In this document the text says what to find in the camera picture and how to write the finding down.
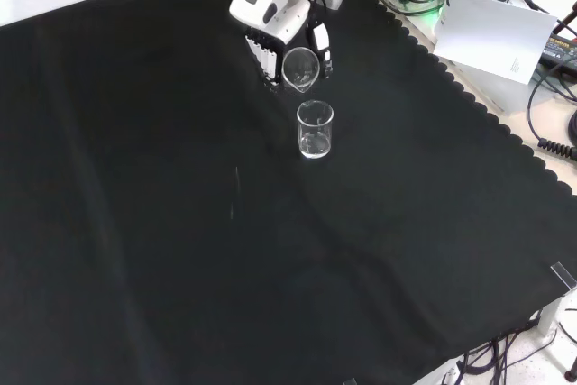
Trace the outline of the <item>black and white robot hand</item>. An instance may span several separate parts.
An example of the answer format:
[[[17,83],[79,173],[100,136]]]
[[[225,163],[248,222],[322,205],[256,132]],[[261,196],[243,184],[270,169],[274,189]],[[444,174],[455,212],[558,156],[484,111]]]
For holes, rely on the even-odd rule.
[[[329,78],[333,72],[325,16],[343,0],[233,0],[231,16],[246,26],[244,38],[261,76],[273,86],[285,80],[283,63],[296,47],[311,50],[319,61],[313,75]]]

